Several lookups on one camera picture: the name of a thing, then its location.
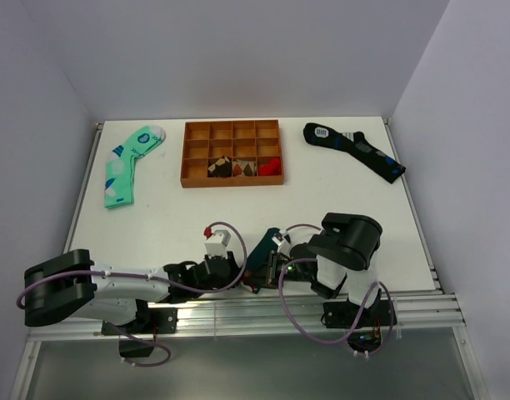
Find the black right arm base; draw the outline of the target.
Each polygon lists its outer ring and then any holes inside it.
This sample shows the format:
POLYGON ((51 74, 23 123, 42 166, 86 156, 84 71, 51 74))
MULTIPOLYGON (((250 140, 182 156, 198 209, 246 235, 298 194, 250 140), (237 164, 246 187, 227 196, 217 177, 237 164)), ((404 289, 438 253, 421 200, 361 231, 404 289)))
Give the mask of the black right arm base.
MULTIPOLYGON (((347 345, 354 352, 366 355, 377 351, 383 345, 382 329, 390 333, 398 322, 393 304, 381 299, 381 290, 371 307, 365 307, 358 319, 354 332, 348 337, 347 345)), ((359 306, 346 301, 325 302, 321 323, 326 328, 349 329, 357 316, 359 306)))

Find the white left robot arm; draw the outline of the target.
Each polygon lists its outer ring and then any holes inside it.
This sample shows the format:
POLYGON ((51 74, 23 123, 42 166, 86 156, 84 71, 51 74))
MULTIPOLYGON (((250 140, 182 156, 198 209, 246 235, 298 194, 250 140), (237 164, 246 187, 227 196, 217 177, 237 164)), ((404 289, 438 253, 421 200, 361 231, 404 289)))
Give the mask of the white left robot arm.
POLYGON ((30 328, 87 318, 140 333, 151 322, 149 303, 186 303, 227 291, 244 269, 231 251, 138 272, 94 262, 88 250, 78 249, 30 267, 17 305, 30 328))

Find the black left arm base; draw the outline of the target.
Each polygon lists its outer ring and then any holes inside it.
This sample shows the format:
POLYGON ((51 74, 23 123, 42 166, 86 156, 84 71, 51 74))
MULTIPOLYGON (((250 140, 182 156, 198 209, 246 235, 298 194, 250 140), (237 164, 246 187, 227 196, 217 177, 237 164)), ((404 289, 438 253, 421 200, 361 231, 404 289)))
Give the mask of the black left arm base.
POLYGON ((110 322, 103 322, 101 334, 103 336, 119 336, 118 352, 123 358, 148 358, 153 352, 152 344, 143 344, 122 335, 119 331, 137 335, 151 335, 155 343, 159 334, 173 334, 176 332, 178 310, 175 307, 150 308, 137 312, 137 317, 126 324, 116 326, 110 322))

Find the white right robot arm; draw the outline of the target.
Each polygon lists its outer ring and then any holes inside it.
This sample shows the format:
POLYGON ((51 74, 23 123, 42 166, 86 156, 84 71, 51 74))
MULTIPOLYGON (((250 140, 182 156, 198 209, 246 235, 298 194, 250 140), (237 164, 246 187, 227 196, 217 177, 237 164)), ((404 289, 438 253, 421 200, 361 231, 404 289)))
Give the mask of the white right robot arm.
POLYGON ((318 296, 334 299, 347 291, 350 318, 365 325, 378 314, 381 296, 374 258, 383 229, 371 217, 329 212, 322 226, 308 224, 316 232, 306 242, 293 243, 288 228, 273 227, 247 257, 242 283, 258 293, 276 289, 281 272, 294 282, 308 282, 318 296))

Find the dark green reindeer sock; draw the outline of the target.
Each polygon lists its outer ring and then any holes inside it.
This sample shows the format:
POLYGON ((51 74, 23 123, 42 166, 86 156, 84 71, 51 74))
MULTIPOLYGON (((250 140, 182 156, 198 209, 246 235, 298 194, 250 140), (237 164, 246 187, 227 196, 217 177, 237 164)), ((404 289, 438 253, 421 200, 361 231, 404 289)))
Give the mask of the dark green reindeer sock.
MULTIPOLYGON (((247 257, 247 264, 251 276, 265 277, 268 280, 272 279, 275 284, 278 256, 276 252, 277 246, 272 241, 272 236, 279 230, 280 229, 277 227, 269 228, 247 257)), ((248 287, 248 279, 243 285, 252 293, 251 289, 248 287)))

